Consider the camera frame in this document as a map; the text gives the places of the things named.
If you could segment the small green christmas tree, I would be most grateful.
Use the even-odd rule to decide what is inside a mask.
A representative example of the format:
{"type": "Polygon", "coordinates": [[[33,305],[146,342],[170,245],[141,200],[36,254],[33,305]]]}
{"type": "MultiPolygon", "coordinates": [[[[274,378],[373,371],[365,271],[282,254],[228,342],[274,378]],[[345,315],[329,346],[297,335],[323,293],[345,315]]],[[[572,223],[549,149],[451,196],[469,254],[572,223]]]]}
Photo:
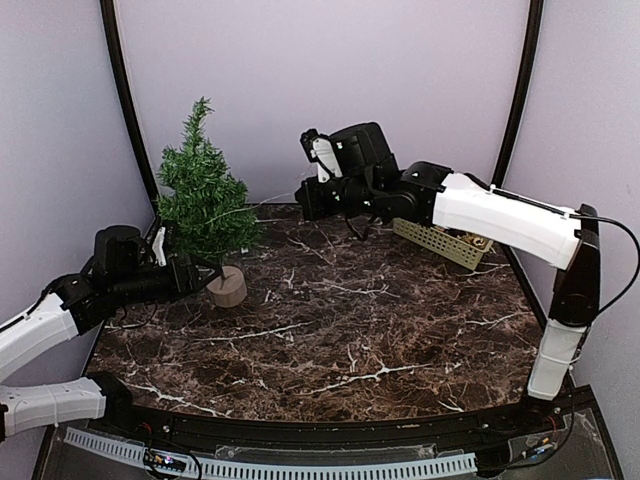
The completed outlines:
{"type": "Polygon", "coordinates": [[[233,177],[223,152],[205,132],[210,100],[196,100],[180,147],[166,146],[158,176],[170,189],[157,200],[160,217],[177,225],[177,250],[217,265],[257,245],[262,228],[246,205],[246,184],[233,177]]]}

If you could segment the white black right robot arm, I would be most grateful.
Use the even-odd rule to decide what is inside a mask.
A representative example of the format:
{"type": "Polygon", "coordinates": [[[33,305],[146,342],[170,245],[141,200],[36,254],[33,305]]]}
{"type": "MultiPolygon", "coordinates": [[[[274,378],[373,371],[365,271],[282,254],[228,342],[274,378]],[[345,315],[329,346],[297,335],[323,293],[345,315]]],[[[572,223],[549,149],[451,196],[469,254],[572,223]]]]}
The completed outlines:
{"type": "Polygon", "coordinates": [[[599,226],[604,218],[582,205],[553,206],[486,184],[470,173],[417,161],[400,169],[380,125],[360,123],[325,135],[309,129],[301,146],[317,173],[295,193],[307,221],[369,215],[425,227],[460,230],[528,252],[556,268],[546,327],[526,387],[510,413],[521,434],[549,416],[565,375],[601,305],[599,226]]]}

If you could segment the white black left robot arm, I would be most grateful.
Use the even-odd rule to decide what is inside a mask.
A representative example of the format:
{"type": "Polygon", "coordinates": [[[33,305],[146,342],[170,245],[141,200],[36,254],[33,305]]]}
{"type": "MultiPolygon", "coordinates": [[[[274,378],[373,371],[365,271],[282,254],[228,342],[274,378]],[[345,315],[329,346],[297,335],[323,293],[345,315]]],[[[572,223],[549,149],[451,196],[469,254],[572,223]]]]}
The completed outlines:
{"type": "MultiPolygon", "coordinates": [[[[114,225],[95,235],[83,269],[51,281],[36,302],[1,326],[1,377],[82,336],[131,304],[175,301],[222,276],[220,264],[180,254],[175,226],[156,221],[147,235],[114,225]]],[[[114,375],[32,387],[1,386],[1,436],[81,419],[103,419],[120,436],[141,427],[132,394],[114,375]]]]}

